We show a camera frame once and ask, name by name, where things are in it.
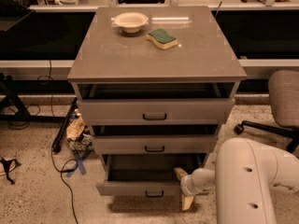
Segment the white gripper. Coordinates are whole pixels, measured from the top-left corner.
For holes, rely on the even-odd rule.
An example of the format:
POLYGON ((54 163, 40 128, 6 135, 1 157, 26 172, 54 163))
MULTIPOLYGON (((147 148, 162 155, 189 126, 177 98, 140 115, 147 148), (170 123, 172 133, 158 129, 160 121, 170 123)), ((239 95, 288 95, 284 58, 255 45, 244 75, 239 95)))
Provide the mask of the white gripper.
POLYGON ((193 196, 209 193, 215 187, 215 172, 213 170, 198 168, 190 175, 180 167, 174 169, 180 187, 184 194, 181 195, 181 210, 190 209, 193 196))

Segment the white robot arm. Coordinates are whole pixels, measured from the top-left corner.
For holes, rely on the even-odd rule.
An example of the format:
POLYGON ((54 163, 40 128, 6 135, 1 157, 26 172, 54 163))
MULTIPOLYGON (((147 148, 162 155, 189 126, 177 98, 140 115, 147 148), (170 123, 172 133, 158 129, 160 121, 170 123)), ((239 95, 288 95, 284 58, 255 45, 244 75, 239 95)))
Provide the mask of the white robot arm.
POLYGON ((217 224, 277 224, 271 190, 299 189, 299 159, 276 147, 245 138, 225 141, 213 170, 175 173, 181 188, 181 209, 193 198, 216 190, 217 224))

